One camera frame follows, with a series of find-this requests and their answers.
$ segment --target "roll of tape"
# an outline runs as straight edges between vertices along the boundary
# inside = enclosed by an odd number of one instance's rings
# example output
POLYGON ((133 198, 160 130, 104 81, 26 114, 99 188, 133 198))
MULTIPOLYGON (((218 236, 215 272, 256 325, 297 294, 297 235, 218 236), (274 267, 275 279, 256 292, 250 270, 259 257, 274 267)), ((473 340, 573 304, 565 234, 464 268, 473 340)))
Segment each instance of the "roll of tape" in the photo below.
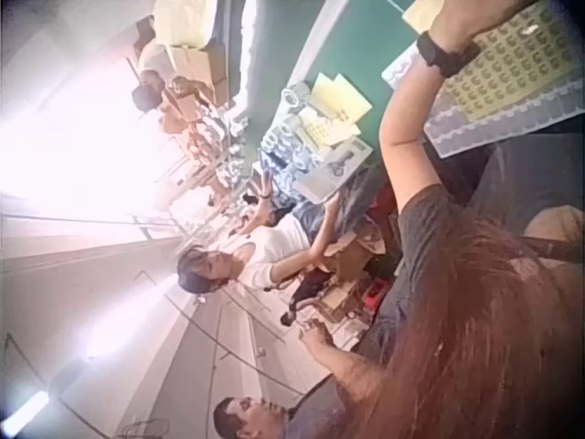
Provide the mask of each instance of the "roll of tape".
POLYGON ((304 82, 297 82, 292 87, 284 89, 281 93, 282 101, 289 107, 299 107, 306 102, 311 95, 311 90, 304 82))
POLYGON ((287 137, 293 137, 301 126, 303 126, 303 121, 297 114, 287 114, 282 121, 281 132, 287 137))

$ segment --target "black wristwatch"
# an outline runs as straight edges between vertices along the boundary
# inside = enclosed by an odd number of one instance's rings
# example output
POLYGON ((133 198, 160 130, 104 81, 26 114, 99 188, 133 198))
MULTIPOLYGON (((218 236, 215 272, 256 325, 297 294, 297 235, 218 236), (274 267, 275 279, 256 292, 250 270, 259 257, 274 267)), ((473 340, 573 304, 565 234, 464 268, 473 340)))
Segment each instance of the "black wristwatch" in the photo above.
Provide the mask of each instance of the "black wristwatch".
POLYGON ((472 62, 480 53, 477 44, 472 43, 464 53, 448 53, 440 48, 431 38, 429 32, 420 34, 417 40, 417 48, 427 65, 437 66, 441 75, 445 78, 451 78, 459 73, 463 68, 472 62))

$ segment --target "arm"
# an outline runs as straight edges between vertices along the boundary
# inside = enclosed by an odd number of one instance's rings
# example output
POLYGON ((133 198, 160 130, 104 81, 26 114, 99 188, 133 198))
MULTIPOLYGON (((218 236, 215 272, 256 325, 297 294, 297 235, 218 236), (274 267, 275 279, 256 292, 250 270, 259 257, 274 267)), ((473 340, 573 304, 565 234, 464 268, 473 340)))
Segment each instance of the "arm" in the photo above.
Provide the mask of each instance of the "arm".
POLYGON ((271 195, 272 195, 272 175, 270 171, 262 173, 262 188, 258 206, 254 210, 254 214, 250 222, 246 224, 239 232, 240 235, 248 235, 252 233, 259 226, 263 226, 268 216, 271 213, 271 195))
POLYGON ((300 339, 313 358, 333 373, 352 402, 370 396, 383 380, 384 370, 354 352, 337 348, 324 323, 316 319, 307 322, 308 329, 300 339))
MULTIPOLYGON (((505 22, 526 3, 520 0, 445 0, 429 33, 446 52, 461 53, 473 37, 505 22)), ((417 56, 384 113, 380 145, 399 212, 424 188, 441 183, 420 138, 443 83, 439 68, 427 66, 417 56)))
POLYGON ((279 284, 284 279, 300 272, 309 265, 315 265, 333 239, 335 232, 335 222, 341 206, 341 191, 337 192, 329 201, 325 203, 324 219, 321 228, 314 239, 313 245, 307 249, 295 253, 282 261, 278 261, 271 268, 271 281, 279 284))

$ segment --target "paper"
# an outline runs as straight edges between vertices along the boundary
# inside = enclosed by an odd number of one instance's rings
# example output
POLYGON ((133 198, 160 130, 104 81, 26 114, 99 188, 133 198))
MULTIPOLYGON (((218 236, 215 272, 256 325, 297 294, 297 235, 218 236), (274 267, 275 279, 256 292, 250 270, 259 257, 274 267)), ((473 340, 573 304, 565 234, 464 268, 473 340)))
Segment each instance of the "paper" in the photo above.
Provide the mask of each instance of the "paper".
POLYGON ((532 5, 478 37, 482 53, 445 90, 470 121, 519 102, 579 66, 565 32, 547 2, 532 5))
POLYGON ((333 110, 342 122, 357 123, 372 109, 372 104, 342 75, 330 80, 319 73, 311 94, 333 110))
POLYGON ((361 134, 354 123, 345 123, 338 119, 331 120, 320 116, 311 107, 303 108, 299 112, 299 117, 303 122, 303 129, 319 150, 337 145, 352 135, 361 134))
POLYGON ((335 77, 334 90, 335 99, 340 103, 342 121, 357 123, 372 109, 372 104, 342 75, 335 77))
POLYGON ((316 169, 294 182, 292 188, 314 204, 333 195, 372 154, 372 148, 351 137, 325 158, 316 169))
POLYGON ((406 21, 419 34, 429 30, 435 17, 441 12, 444 0, 416 0, 402 14, 406 21))
POLYGON ((341 76, 330 80, 319 73, 311 92, 311 102, 301 110, 299 116, 303 128, 318 148, 334 146, 352 135, 360 135, 356 122, 372 105, 341 76), (328 116, 319 114, 313 107, 326 108, 328 116))

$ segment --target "fluorescent light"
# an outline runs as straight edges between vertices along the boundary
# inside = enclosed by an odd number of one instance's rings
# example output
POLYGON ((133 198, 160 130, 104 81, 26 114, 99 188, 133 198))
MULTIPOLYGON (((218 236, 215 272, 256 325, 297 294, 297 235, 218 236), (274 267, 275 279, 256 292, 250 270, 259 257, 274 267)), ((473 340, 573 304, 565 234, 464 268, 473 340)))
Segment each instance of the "fluorescent light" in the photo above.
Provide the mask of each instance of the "fluorescent light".
POLYGON ((15 437, 48 403, 48 393, 38 391, 12 416, 2 421, 2 433, 15 437))

